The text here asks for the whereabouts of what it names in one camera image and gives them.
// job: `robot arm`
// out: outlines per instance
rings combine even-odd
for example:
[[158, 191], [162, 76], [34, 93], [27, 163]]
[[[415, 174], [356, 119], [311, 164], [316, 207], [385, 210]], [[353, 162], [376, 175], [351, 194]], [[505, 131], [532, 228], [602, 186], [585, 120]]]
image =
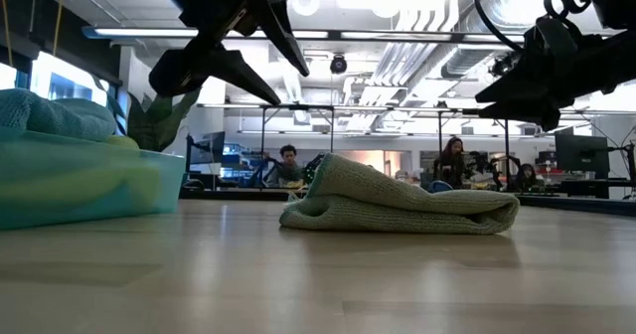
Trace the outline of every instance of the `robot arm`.
[[257, 28], [304, 76], [309, 70], [291, 32], [287, 0], [172, 0], [182, 11], [181, 21], [199, 34], [183, 50], [169, 50], [150, 73], [150, 84], [160, 96], [194, 90], [215, 77], [261, 99], [279, 104], [269, 85], [245, 62], [240, 51], [227, 51], [221, 40], [229, 31], [244, 36]]
[[[611, 93], [622, 83], [636, 79], [636, 2], [633, 0], [561, 0], [560, 13], [545, 0], [547, 15], [525, 35], [524, 47], [506, 39], [487, 19], [479, 0], [475, 7], [488, 28], [514, 53], [493, 70], [501, 76], [476, 96], [478, 102], [494, 102], [479, 112], [481, 117], [533, 122], [544, 131], [555, 129], [560, 108], [594, 91]], [[604, 27], [625, 30], [603, 39], [581, 35], [567, 20], [593, 5]]]

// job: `yellow cable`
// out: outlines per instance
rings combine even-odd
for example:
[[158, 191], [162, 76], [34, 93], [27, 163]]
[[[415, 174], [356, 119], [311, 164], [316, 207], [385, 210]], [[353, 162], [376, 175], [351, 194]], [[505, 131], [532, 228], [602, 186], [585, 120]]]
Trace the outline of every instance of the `yellow cable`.
[[9, 10], [7, 0], [2, 0], [2, 11], [4, 13], [4, 35], [7, 39], [7, 50], [9, 52], [9, 66], [13, 67], [13, 53], [11, 51], [11, 37], [9, 34]]
[[58, 36], [60, 35], [60, 23], [62, 21], [62, 4], [64, 0], [58, 0], [58, 20], [56, 21], [56, 35], [53, 39], [53, 56], [58, 52]]

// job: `man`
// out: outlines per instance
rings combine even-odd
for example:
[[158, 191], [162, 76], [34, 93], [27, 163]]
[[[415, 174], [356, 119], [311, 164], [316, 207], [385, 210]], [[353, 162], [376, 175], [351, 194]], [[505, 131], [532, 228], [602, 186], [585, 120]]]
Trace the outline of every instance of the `man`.
[[288, 187], [289, 183], [301, 181], [302, 168], [296, 164], [296, 148], [292, 145], [285, 145], [280, 148], [282, 163], [275, 166], [269, 173], [265, 183], [269, 188]]

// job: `wooden table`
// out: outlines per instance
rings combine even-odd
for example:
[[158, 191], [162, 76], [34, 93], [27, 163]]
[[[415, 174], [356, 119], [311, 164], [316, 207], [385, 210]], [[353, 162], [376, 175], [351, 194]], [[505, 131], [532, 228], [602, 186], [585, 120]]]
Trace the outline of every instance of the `wooden table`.
[[282, 204], [0, 233], [3, 333], [635, 333], [636, 223], [524, 208], [502, 236], [281, 229]]

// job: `plastic bin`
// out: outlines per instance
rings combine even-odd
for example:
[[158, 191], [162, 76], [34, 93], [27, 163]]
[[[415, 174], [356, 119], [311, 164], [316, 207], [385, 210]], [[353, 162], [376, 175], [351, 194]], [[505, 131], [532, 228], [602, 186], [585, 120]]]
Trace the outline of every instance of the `plastic bin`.
[[174, 213], [185, 162], [0, 127], [0, 230]]

